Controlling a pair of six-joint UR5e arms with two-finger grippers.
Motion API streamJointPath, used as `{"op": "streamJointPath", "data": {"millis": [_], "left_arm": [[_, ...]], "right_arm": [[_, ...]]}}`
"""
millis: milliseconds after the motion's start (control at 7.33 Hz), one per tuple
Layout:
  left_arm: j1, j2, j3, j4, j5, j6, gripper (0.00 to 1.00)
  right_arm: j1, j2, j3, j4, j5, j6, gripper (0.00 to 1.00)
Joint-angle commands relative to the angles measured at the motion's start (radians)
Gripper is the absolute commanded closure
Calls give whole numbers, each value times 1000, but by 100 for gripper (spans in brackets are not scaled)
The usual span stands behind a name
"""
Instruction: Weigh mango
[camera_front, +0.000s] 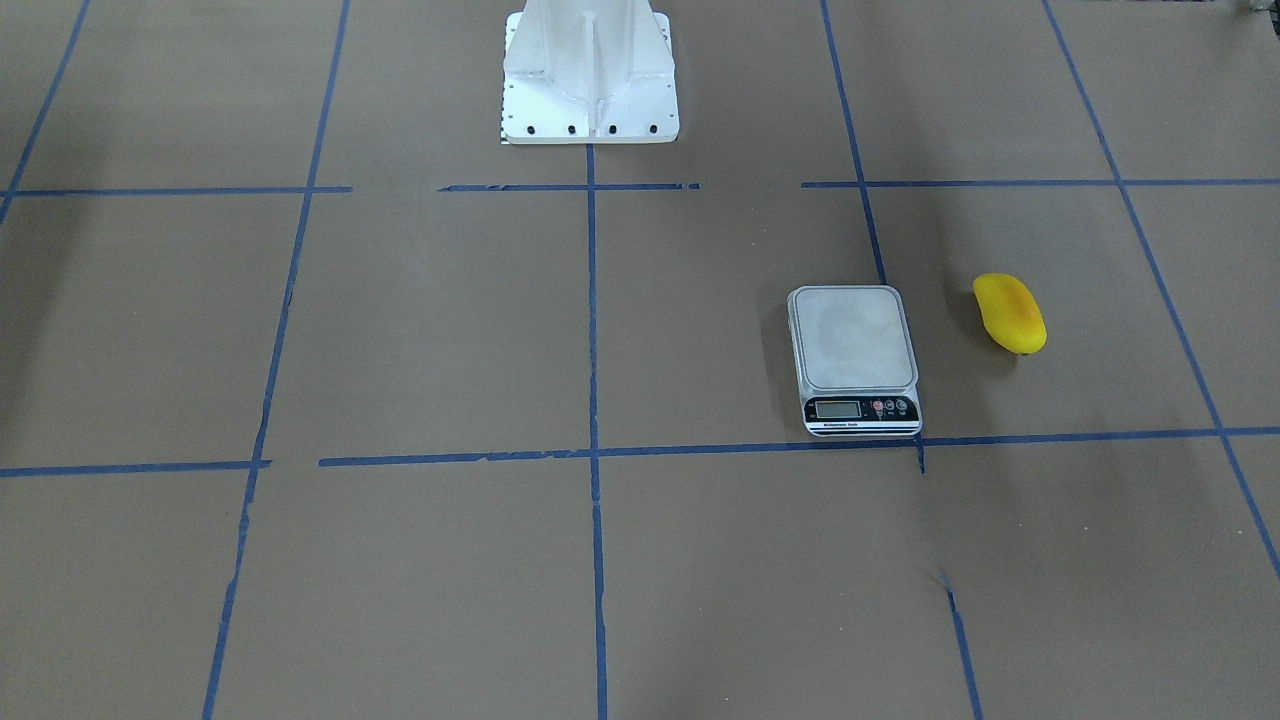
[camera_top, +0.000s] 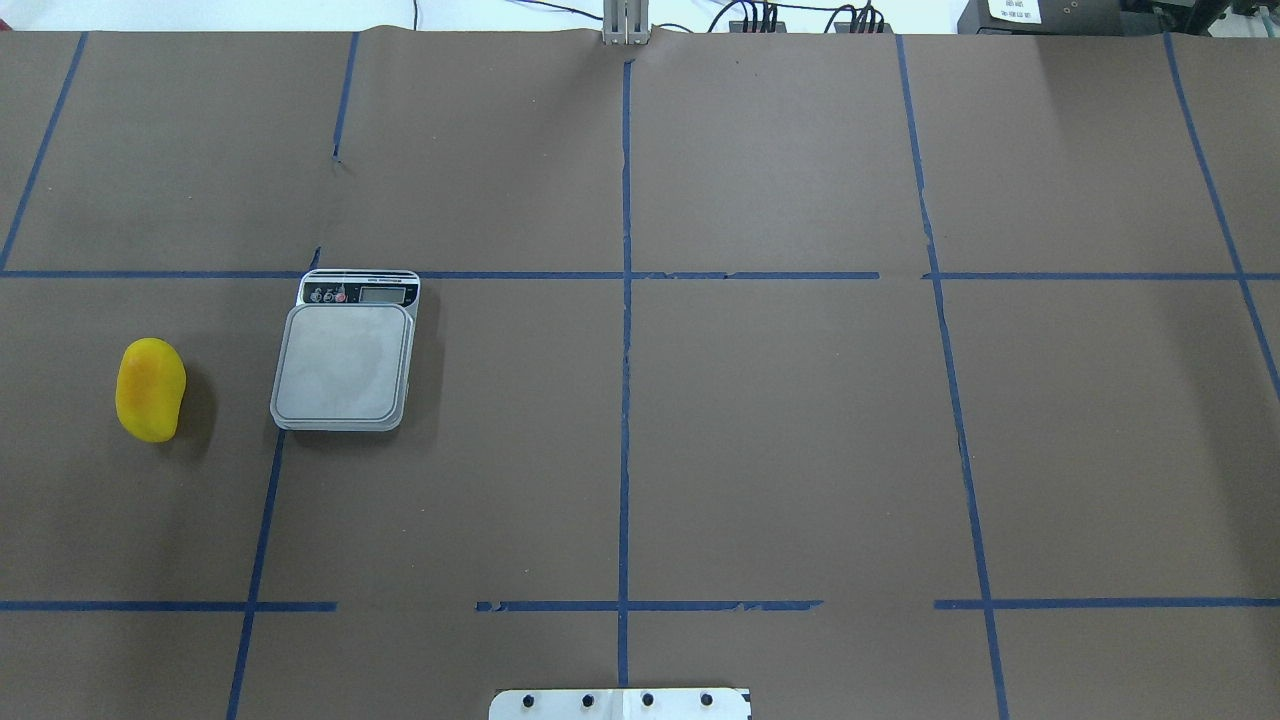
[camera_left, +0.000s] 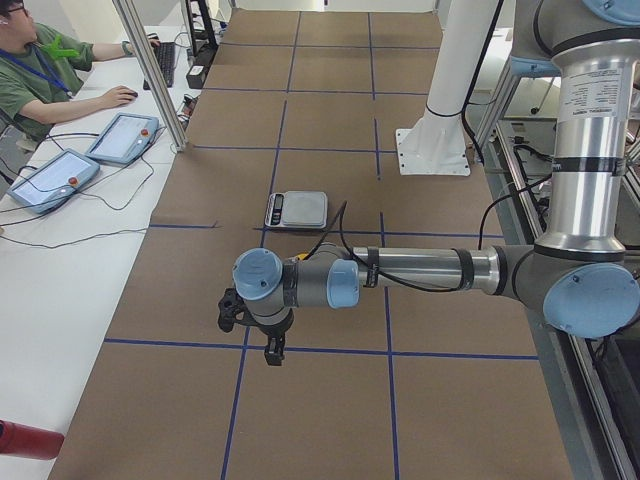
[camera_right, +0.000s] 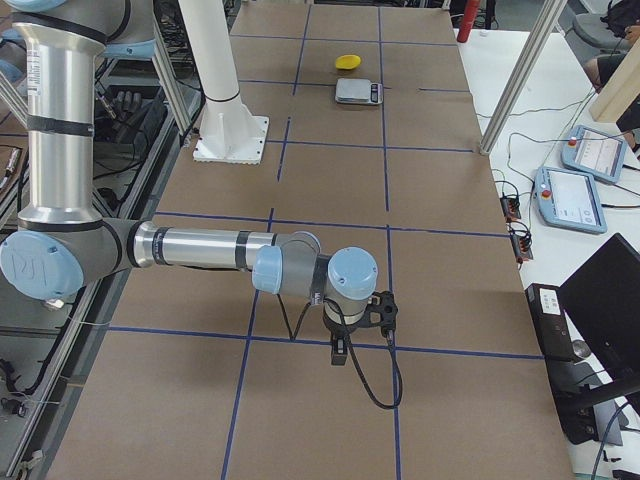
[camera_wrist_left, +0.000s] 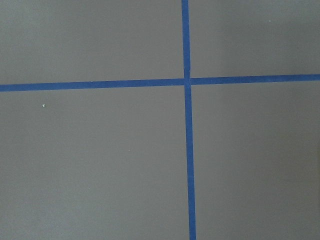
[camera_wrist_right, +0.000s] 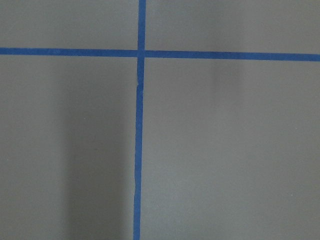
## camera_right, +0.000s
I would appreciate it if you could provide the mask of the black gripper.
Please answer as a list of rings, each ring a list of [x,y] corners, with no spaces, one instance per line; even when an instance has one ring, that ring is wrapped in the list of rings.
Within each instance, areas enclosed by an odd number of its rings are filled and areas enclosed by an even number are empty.
[[[370,314],[366,310],[354,315],[344,315],[341,318],[339,312],[331,305],[323,306],[323,323],[330,332],[330,360],[332,366],[344,366],[346,364],[348,347],[344,338],[358,328],[364,328],[369,320]]]

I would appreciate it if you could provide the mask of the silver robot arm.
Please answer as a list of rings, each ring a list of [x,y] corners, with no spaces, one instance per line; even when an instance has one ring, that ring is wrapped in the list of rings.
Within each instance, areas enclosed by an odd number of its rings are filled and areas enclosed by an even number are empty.
[[[110,44],[155,39],[149,1],[15,1],[27,46],[30,201],[1,245],[1,269],[21,293],[69,296],[112,273],[154,264],[248,271],[263,292],[305,297],[324,309],[331,361],[354,355],[368,324],[377,264],[347,247],[331,255],[306,232],[159,227],[106,219],[93,206],[95,60]]]

